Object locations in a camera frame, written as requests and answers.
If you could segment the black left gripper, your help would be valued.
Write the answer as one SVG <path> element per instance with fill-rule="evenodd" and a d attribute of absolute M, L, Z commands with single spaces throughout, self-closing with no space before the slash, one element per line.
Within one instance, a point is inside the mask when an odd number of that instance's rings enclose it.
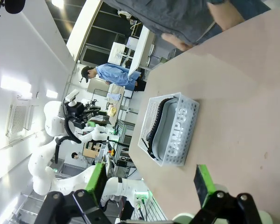
<path fill-rule="evenodd" d="M 79 129 L 84 129 L 86 127 L 87 118 L 100 115 L 100 110 L 101 107 L 99 106 L 89 106 L 85 108 L 81 102 L 76 102 L 75 105 L 72 103 L 67 104 L 67 115 L 69 120 Z"/>

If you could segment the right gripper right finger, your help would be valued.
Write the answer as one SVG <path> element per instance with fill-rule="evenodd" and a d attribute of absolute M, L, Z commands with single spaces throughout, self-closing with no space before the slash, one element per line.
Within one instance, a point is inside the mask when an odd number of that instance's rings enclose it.
<path fill-rule="evenodd" d="M 261 217 L 252 195 L 240 193 L 231 196 L 215 186 L 207 166 L 196 166 L 194 184 L 201 209 L 193 217 L 194 224 L 261 224 Z"/>

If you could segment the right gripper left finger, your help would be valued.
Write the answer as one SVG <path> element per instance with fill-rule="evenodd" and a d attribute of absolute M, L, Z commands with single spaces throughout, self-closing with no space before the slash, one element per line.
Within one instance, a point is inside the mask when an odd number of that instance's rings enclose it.
<path fill-rule="evenodd" d="M 84 189 L 63 195 L 59 191 L 48 193 L 35 219 L 36 224 L 69 224 L 81 217 L 86 224 L 106 224 L 108 218 L 99 207 L 107 176 L 105 164 L 98 163 Z"/>

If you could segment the person's right hand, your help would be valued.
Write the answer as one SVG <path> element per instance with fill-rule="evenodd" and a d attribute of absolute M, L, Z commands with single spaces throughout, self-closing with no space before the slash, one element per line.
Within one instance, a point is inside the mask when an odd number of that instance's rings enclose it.
<path fill-rule="evenodd" d="M 161 38 L 163 40 L 171 43 L 172 45 L 174 45 L 176 48 L 178 48 L 181 51 L 187 51 L 194 47 L 192 44 L 186 44 L 185 42 L 183 42 L 182 40 L 180 40 L 179 38 L 177 38 L 176 36 L 174 36 L 172 34 L 163 33 L 161 35 Z"/>

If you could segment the person's left hand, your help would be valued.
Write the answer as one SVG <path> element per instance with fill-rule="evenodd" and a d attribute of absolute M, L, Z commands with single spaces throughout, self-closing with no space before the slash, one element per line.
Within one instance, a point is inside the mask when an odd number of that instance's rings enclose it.
<path fill-rule="evenodd" d="M 219 3 L 207 2 L 207 6 L 214 21 L 223 31 L 226 31 L 245 21 L 243 16 L 229 0 L 223 0 L 223 2 Z"/>

